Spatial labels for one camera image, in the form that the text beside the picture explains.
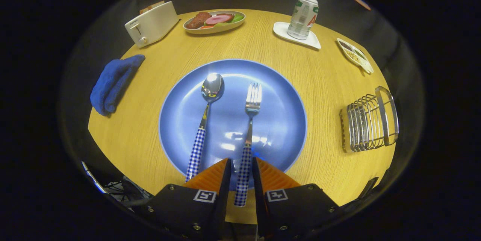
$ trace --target blue plate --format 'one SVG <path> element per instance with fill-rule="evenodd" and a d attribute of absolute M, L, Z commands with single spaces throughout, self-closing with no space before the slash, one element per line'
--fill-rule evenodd
<path fill-rule="evenodd" d="M 224 78 L 225 90 L 213 102 L 206 126 L 206 141 L 200 171 L 231 158 L 234 172 L 230 190 L 235 190 L 242 148 L 249 126 L 244 111 L 249 83 L 262 84 L 261 110 L 253 120 L 252 152 L 281 171 L 287 171 L 306 142 L 307 116 L 299 94 L 275 70 L 254 61 L 214 61 L 184 76 L 165 99 L 159 117 L 159 136 L 170 162 L 186 174 L 189 156 L 207 102 L 201 85 L 210 73 Z"/>

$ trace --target metal rack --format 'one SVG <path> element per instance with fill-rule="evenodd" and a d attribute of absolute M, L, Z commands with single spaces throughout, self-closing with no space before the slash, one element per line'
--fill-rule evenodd
<path fill-rule="evenodd" d="M 376 95 L 367 94 L 340 111 L 344 150 L 347 151 L 347 145 L 353 152 L 371 150 L 397 141 L 399 123 L 394 98 L 381 86 L 375 92 Z M 388 97 L 387 102 L 384 102 L 383 93 Z M 390 104 L 391 118 L 386 112 L 386 104 Z"/>

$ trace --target black background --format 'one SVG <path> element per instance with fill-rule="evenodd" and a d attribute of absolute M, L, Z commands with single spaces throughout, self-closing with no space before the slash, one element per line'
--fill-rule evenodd
<path fill-rule="evenodd" d="M 10 0 L 5 3 L 3 112 L 7 239 L 155 238 L 158 233 L 100 197 L 63 151 L 55 118 L 62 68 L 74 43 L 117 0 Z M 368 0 L 402 32 L 428 90 L 427 131 L 409 169 L 373 206 L 326 232 L 326 239 L 479 239 L 475 204 L 475 75 L 478 0 Z"/>

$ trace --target lettuce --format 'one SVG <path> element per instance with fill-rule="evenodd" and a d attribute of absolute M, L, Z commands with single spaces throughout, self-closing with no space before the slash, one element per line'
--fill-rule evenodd
<path fill-rule="evenodd" d="M 237 14 L 237 15 L 234 16 L 234 19 L 231 21 L 231 23 L 239 22 L 242 19 L 244 19 L 244 15 Z"/>
<path fill-rule="evenodd" d="M 225 25 L 230 25 L 231 23 L 227 23 L 227 22 L 220 22 L 220 23 L 217 23 L 215 24 L 213 27 L 222 27 L 222 26 L 225 26 Z"/>

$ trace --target white toaster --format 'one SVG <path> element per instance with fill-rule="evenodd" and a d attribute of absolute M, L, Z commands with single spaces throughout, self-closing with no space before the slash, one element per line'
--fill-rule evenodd
<path fill-rule="evenodd" d="M 125 24 L 125 29 L 139 47 L 162 39 L 178 22 L 172 1 L 142 13 Z"/>

